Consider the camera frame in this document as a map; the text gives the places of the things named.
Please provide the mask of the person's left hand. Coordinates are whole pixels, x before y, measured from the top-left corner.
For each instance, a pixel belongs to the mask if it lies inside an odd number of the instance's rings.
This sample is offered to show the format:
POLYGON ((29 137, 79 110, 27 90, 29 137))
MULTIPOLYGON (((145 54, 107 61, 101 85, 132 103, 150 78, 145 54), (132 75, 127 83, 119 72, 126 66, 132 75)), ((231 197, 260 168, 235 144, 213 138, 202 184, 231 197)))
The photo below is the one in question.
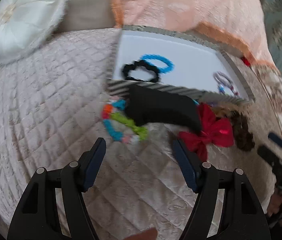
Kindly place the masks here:
POLYGON ((150 228, 141 233, 126 237, 124 240, 156 240, 158 231, 156 228, 150 228))

